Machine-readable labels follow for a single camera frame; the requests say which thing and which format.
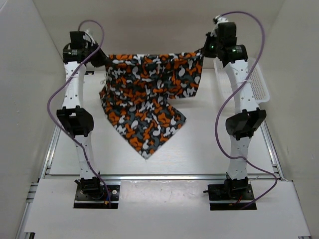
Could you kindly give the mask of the orange black camouflage shorts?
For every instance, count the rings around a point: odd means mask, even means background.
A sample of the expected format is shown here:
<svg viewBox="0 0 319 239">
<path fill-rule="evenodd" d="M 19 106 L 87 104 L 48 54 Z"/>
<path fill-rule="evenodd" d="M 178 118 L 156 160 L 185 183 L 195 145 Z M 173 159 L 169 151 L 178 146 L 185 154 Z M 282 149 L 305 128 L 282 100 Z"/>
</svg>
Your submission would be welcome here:
<svg viewBox="0 0 319 239">
<path fill-rule="evenodd" d="M 185 124 L 170 99 L 194 97 L 204 56 L 201 49 L 169 54 L 107 55 L 99 93 L 104 113 L 124 140 L 150 158 Z"/>
</svg>

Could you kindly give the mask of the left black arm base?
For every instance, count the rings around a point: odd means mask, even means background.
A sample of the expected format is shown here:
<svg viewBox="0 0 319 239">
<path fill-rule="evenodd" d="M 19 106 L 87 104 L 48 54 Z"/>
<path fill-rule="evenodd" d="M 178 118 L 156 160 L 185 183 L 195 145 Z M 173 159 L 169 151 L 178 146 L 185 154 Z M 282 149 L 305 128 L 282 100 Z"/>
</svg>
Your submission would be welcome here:
<svg viewBox="0 0 319 239">
<path fill-rule="evenodd" d="M 75 180 L 77 184 L 73 208 L 75 209 L 117 209 L 120 185 L 111 183 L 107 189 L 99 178 Z"/>
</svg>

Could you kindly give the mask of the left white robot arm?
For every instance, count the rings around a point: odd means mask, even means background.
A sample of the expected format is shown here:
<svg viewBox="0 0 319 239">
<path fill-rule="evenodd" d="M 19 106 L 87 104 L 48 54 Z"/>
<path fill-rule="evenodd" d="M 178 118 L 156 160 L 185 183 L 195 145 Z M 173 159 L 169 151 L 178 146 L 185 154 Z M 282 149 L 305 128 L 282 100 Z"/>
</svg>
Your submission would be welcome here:
<svg viewBox="0 0 319 239">
<path fill-rule="evenodd" d="M 86 64 L 95 63 L 100 46 L 93 43 L 70 43 L 63 49 L 65 89 L 62 108 L 56 111 L 57 119 L 66 135 L 74 142 L 80 166 L 80 180 L 99 178 L 94 169 L 91 134 L 94 129 L 93 116 L 84 109 L 84 76 Z"/>
</svg>

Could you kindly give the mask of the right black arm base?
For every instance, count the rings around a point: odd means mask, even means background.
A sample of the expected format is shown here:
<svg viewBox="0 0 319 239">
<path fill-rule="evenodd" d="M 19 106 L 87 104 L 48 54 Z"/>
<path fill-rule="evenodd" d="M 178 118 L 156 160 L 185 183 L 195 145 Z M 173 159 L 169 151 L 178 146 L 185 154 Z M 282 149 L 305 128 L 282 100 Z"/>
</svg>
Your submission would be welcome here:
<svg viewBox="0 0 319 239">
<path fill-rule="evenodd" d="M 248 177 L 238 180 L 226 175 L 223 184 L 208 184 L 203 193 L 208 195 L 211 211 L 257 210 Z"/>
</svg>

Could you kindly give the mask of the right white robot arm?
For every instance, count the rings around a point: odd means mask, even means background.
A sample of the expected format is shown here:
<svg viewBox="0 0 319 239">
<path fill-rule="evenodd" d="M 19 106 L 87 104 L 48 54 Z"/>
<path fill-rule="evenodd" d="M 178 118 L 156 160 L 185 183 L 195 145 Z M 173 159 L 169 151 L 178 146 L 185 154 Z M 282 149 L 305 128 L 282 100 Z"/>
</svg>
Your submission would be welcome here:
<svg viewBox="0 0 319 239">
<path fill-rule="evenodd" d="M 227 118 L 225 128 L 230 137 L 231 152 L 227 153 L 219 140 L 215 138 L 222 153 L 230 160 L 226 178 L 232 181 L 245 181 L 247 175 L 248 147 L 254 132 L 266 118 L 265 110 L 259 108 L 249 83 L 251 69 L 244 45 L 237 44 L 236 25 L 233 22 L 217 23 L 207 35 L 204 56 L 218 58 L 223 65 L 232 89 L 232 94 L 221 108 L 234 101 L 234 115 Z"/>
</svg>

